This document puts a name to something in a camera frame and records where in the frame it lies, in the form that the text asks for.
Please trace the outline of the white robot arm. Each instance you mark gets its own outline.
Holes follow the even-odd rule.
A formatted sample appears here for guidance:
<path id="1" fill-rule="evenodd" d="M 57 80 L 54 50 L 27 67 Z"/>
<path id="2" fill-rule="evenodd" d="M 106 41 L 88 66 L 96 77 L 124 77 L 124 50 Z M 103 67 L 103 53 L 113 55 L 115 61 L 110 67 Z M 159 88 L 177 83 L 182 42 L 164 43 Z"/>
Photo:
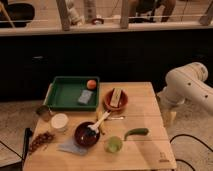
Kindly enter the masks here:
<path id="1" fill-rule="evenodd" d="M 174 108 L 185 100 L 197 103 L 213 115 L 213 88 L 205 84 L 207 78 L 207 67 L 200 62 L 174 68 L 166 74 L 166 86 L 157 93 L 165 127 L 173 124 L 177 114 Z"/>

